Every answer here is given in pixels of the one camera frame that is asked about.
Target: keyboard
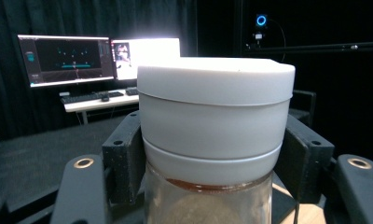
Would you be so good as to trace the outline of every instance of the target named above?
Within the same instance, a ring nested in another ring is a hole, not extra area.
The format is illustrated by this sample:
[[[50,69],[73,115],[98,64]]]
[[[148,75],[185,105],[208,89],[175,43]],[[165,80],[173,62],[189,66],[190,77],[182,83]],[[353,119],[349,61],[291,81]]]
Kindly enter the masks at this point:
[[[61,99],[64,105],[85,102],[85,101],[92,101],[92,100],[100,100],[103,98],[105,93],[90,93],[86,95],[78,95],[78,96],[66,96]],[[119,91],[110,91],[108,93],[108,97],[117,97],[123,96],[123,93]]]
[[[126,94],[131,96],[131,95],[138,95],[138,90],[135,87],[131,87],[125,90]]]

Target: white desk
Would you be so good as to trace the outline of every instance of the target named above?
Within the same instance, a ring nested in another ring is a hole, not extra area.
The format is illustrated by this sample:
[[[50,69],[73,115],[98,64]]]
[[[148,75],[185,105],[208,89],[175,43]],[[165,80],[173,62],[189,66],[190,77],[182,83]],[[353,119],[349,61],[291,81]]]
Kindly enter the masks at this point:
[[[103,102],[101,99],[85,101],[74,104],[64,105],[65,112],[76,112],[82,114],[84,124],[88,123],[87,111],[104,109],[109,107],[121,106],[121,105],[133,105],[138,104],[138,95],[129,96],[125,93],[125,90],[115,90],[123,93],[123,96],[111,97],[108,102]]]

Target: monitor screen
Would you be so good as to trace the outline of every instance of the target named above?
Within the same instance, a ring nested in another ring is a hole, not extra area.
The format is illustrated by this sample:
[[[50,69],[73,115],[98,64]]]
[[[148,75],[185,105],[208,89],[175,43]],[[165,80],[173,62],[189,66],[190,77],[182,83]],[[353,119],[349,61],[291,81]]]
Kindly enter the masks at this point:
[[[108,37],[18,35],[30,87],[114,79]]]
[[[113,39],[111,49],[118,80],[136,79],[139,64],[180,57],[178,38]]]

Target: white cylindrical lid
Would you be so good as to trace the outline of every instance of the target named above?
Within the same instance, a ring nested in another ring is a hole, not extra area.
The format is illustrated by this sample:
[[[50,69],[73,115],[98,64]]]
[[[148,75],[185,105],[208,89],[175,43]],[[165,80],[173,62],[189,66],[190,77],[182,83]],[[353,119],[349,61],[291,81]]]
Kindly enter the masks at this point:
[[[276,164],[281,145],[266,154],[237,160],[185,157],[155,147],[144,139],[148,161],[165,178],[202,185],[239,185],[268,174]]]
[[[208,160],[251,158],[283,141],[289,100],[273,105],[198,105],[139,94],[143,137],[155,147]]]
[[[138,68],[138,91],[204,105],[267,105],[288,100],[295,67],[267,59],[179,58]]]

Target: clear jar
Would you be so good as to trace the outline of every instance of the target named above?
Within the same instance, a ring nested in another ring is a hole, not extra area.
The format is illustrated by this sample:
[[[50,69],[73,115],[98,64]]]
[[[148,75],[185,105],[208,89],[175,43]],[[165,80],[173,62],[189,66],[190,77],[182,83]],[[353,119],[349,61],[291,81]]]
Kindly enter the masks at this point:
[[[271,174],[234,186],[203,186],[167,179],[149,162],[145,224],[271,223]]]

